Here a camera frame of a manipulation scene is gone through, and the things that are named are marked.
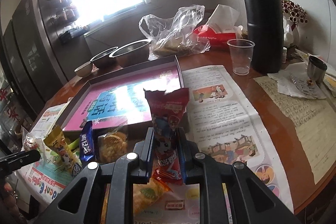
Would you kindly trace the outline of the clear brown cake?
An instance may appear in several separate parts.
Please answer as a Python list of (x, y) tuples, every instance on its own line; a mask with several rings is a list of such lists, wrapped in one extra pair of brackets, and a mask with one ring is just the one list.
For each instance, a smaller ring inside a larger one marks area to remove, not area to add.
[(97, 138), (100, 163), (115, 162), (126, 154), (127, 135), (121, 130), (122, 127), (117, 127)]

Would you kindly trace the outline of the red panda snack packet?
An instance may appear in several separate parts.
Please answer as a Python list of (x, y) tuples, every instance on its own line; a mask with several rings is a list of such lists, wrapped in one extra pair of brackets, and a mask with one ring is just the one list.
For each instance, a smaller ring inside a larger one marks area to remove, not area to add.
[(154, 131), (154, 150), (158, 167), (153, 175), (165, 183), (183, 183), (177, 152), (176, 130), (189, 103), (189, 88), (173, 92), (145, 90)]

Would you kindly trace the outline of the orange bread packet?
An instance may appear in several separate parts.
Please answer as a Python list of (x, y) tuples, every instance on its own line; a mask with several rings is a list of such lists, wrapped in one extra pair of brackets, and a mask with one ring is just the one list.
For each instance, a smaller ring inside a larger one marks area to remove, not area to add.
[(162, 196), (172, 192), (172, 189), (164, 182), (150, 178), (147, 184), (133, 185), (133, 215), (137, 215), (159, 201)]

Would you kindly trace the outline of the yellow snack packet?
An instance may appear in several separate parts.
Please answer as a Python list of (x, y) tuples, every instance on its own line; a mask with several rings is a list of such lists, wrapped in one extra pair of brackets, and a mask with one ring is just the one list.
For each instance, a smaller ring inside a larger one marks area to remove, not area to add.
[(72, 178), (76, 177), (81, 172), (82, 166), (80, 160), (71, 151), (59, 125), (53, 127), (51, 132), (44, 139), (44, 143), (61, 157), (67, 172)]

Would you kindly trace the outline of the left newspaper sheet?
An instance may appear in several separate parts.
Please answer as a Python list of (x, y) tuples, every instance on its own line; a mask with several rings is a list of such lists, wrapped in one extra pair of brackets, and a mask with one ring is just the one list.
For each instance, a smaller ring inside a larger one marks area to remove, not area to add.
[(16, 175), (29, 193), (44, 207), (72, 181), (60, 156), (47, 147), (44, 138), (51, 132), (56, 120), (68, 104), (47, 108), (30, 132), (23, 137), (22, 150), (37, 149), (41, 159), (16, 171)]

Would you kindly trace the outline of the English newspaper sheet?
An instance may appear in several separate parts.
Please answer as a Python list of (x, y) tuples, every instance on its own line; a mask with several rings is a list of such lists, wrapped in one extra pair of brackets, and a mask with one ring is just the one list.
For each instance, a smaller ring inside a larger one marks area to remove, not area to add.
[[(218, 162), (243, 162), (293, 212), (288, 180), (261, 118), (222, 65), (182, 72), (190, 91), (190, 140)], [(200, 223), (199, 186), (173, 192), (135, 215), (134, 223)]]

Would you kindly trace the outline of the large steel bowl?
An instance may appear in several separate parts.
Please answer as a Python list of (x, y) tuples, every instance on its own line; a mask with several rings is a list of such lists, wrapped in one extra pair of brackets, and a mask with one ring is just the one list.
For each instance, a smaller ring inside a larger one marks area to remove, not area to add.
[(151, 40), (142, 39), (124, 45), (113, 51), (109, 58), (116, 61), (120, 67), (130, 67), (148, 61)]

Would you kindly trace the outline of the white ceramic cup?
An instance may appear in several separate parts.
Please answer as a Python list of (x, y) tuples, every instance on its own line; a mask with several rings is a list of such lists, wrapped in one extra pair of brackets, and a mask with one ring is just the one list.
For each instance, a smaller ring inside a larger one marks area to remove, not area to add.
[(76, 68), (74, 72), (76, 76), (85, 78), (85, 77), (88, 77), (92, 73), (92, 69), (93, 69), (93, 64), (90, 61), (88, 61), (84, 63), (83, 65), (80, 65), (78, 68)]

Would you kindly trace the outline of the dark refrigerator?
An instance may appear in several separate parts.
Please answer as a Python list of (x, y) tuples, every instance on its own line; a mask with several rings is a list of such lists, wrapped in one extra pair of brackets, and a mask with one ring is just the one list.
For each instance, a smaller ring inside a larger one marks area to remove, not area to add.
[(69, 0), (21, 0), (3, 34), (9, 70), (33, 115), (75, 76), (92, 53), (87, 27)]

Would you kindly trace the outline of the red tissue box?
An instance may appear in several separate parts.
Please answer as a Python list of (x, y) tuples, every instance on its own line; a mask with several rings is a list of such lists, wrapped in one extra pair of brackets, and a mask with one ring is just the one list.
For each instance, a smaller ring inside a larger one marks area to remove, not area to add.
[(200, 38), (207, 38), (212, 48), (228, 49), (227, 42), (241, 39), (246, 29), (236, 26), (240, 12), (230, 6), (218, 4), (204, 25), (197, 27), (193, 33)]

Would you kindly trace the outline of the blister pill pack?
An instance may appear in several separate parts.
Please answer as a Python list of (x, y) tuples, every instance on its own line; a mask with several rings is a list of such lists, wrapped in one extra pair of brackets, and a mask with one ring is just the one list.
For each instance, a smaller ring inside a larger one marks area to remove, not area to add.
[(315, 91), (315, 83), (311, 79), (301, 79), (293, 74), (290, 74), (290, 79), (302, 94), (313, 98), (317, 97), (317, 92)]

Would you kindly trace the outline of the handwritten paper sheet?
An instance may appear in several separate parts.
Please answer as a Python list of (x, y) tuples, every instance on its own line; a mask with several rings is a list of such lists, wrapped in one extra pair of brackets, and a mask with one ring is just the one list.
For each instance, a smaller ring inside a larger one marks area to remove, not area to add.
[(268, 76), (255, 81), (270, 96), (284, 116), (291, 119), (308, 159), (314, 182), (335, 163), (335, 111), (327, 100), (295, 98), (277, 91), (277, 82)]

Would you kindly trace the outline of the small steel cup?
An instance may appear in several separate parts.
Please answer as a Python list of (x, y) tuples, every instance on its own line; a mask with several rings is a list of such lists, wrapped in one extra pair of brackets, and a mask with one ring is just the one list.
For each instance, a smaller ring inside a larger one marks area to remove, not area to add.
[(317, 84), (321, 84), (327, 71), (327, 65), (318, 57), (309, 56), (307, 65), (307, 75)]

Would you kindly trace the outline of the black thermos bottle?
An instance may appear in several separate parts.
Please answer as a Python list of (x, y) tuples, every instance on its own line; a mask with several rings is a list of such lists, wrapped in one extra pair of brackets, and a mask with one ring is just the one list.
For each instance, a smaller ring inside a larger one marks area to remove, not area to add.
[(252, 68), (277, 73), (282, 64), (284, 29), (281, 0), (244, 0), (248, 39), (254, 42)]

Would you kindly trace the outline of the dried flower vase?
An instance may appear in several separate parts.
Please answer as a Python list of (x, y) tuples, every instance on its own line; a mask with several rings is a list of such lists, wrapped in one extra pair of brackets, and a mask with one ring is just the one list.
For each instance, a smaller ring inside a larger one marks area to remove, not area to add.
[(284, 26), (284, 47), (299, 44), (298, 28), (308, 23), (306, 11), (291, 0), (281, 0)]

